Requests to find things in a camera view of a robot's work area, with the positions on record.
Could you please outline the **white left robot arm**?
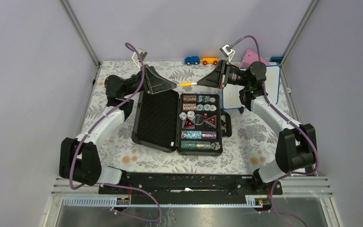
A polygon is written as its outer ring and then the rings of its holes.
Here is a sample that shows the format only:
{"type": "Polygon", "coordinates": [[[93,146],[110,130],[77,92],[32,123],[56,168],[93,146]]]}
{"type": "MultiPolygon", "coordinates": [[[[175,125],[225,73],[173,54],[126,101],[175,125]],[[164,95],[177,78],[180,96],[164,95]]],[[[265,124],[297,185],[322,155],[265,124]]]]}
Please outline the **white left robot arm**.
{"type": "Polygon", "coordinates": [[[70,187],[76,189],[73,182],[81,185],[110,184],[116,194],[126,192],[128,182],[122,178],[122,170],[103,166],[98,149],[109,135],[130,116],[134,101],[139,92],[155,95],[177,87],[160,76],[153,66],[144,65],[137,74],[128,79],[116,75],[108,76],[104,81],[107,104],[103,113],[90,129],[75,138],[65,138],[60,146],[59,175],[68,179],[70,187]]]}

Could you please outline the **blue framed whiteboard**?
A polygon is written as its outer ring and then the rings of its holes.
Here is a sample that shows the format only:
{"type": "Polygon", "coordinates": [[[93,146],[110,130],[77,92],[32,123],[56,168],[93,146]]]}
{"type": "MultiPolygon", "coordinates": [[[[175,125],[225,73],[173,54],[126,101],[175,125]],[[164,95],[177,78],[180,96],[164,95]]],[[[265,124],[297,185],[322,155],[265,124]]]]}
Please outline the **blue framed whiteboard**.
{"type": "MultiPolygon", "coordinates": [[[[268,99],[277,104],[279,101],[279,91],[280,91],[280,72],[281,68],[279,65],[269,65],[267,66],[265,81],[266,91],[268,99]]],[[[227,84],[222,92],[222,104],[224,109],[239,109],[245,107],[241,104],[239,91],[242,90],[244,86],[227,84]]]]}

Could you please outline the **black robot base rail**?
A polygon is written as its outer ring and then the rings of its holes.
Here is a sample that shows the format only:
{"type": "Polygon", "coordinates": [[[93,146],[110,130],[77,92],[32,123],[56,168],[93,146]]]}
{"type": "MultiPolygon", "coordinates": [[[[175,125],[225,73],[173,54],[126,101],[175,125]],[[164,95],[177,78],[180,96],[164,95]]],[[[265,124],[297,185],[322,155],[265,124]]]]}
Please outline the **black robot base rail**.
{"type": "Polygon", "coordinates": [[[119,187],[103,186],[102,195],[124,195],[132,205],[242,205],[249,196],[282,195],[280,183],[253,175],[132,173],[119,187]]]}

